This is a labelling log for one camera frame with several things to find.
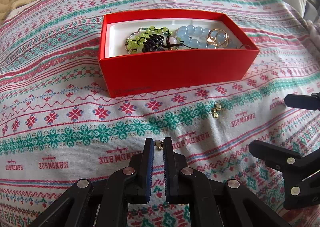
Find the small earring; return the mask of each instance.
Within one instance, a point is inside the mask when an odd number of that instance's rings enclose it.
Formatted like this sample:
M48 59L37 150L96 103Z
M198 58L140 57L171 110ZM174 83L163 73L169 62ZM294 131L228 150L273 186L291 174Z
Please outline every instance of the small earring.
M163 149L163 141L156 140L154 145L158 148L158 150Z
M219 113L222 109L222 106L220 104L216 104L212 110L211 110L211 113L212 113L212 116L215 118L215 119L218 119L219 118Z

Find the blue bead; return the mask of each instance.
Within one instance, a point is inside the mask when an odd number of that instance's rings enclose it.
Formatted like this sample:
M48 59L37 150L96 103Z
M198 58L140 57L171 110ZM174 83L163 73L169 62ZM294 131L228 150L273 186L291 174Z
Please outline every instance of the blue bead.
M184 30L184 31L188 31L188 28L186 26L181 26L178 30Z
M218 31L214 30L214 31L210 34L210 36L211 36L212 38L214 38L215 36L217 36L217 33L218 33Z
M227 47L228 49L237 49L237 46L236 46L236 44L234 44L234 43L229 43L229 45L228 45L228 47Z
M208 35L203 35L203 34L202 34L202 35L200 36L199 40L200 40L200 42L206 43L207 40L208 40Z
M208 37L209 32L210 32L210 30L209 30L208 28L205 28L205 29L203 29L203 31L202 31L202 35Z
M217 35L217 44L220 45L220 44L224 43L225 40L226 40L226 34L224 32L218 33L218 35Z
M199 47L198 40L197 39L191 39L190 43L189 43L189 47L194 48L194 49L198 48Z
M193 35L193 33L195 32L195 27L193 26L193 25L188 25L188 35L189 36L192 36Z
M202 31L203 31L202 27L198 26L195 28L195 32L193 33L193 35L199 37L202 34Z
M178 30L176 36L177 36L178 38L181 38L182 36L184 36L184 35L186 35L186 34L187 34L187 32L186 32L185 30Z
M199 49L206 49L208 47L207 43L200 43Z
M188 45L189 42L190 42L190 37L188 35L183 35L181 38L180 38L181 41L184 41L183 44L185 45Z

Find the bed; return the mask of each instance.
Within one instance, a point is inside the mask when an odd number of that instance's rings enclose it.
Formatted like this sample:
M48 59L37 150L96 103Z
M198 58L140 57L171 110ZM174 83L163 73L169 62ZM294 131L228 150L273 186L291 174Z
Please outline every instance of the bed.
M151 8L225 13L260 54L237 82L109 98L97 60L103 14ZM281 0L40 0L12 15L0 28L1 225L27 226L77 179L105 179L145 138L171 137L175 152L210 179L238 179L293 226L319 226L318 206L283 208L281 174L248 151L254 139L302 155L319 147L319 112L283 102L320 88L306 28ZM219 57L215 65L228 70ZM191 226L188 205L165 202L162 157L155 150L151 200L130 205L130 227Z

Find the red box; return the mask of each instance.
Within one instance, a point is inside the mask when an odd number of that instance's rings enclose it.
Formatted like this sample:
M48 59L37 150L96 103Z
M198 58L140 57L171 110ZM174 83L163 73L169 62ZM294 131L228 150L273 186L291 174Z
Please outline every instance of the red box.
M110 57L107 27L128 21L155 19L205 19L223 22L250 49L198 49L126 54ZM124 43L128 35L123 35ZM127 11L104 16L99 64L110 97L158 90L240 80L258 55L259 49L225 14L196 10L154 9Z

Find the open box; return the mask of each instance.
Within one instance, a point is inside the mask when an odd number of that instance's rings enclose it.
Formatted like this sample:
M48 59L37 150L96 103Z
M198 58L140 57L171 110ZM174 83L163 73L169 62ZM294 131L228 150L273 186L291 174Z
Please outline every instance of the open box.
M242 49L183 49L127 54L127 37L140 26L171 31L192 24L223 29ZM110 97L240 80L259 49L225 14L196 10L153 9L104 16L99 64Z

